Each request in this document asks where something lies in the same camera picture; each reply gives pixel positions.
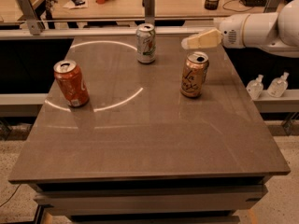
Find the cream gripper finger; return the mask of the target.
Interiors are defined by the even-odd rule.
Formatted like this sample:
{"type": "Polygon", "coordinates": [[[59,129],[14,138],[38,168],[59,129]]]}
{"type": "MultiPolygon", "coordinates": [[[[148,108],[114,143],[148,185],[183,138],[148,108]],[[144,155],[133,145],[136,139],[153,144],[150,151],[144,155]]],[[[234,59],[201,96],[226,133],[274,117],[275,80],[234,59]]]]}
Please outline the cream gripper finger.
{"type": "Polygon", "coordinates": [[[217,28],[211,28],[184,38],[181,41],[181,46],[184,49],[210,49],[217,47],[221,41],[221,32],[217,28]]]}

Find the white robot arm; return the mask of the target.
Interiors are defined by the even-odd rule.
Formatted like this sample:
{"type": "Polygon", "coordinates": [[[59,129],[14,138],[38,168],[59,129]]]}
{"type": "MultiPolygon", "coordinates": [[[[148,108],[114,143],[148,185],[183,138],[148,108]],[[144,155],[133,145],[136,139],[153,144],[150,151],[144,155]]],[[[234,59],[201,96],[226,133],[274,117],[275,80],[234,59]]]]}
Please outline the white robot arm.
{"type": "Polygon", "coordinates": [[[299,57],[299,0],[280,12],[234,14],[215,19],[213,28],[184,38],[184,49],[209,49],[220,43],[227,49],[256,48],[267,53],[299,57]]]}

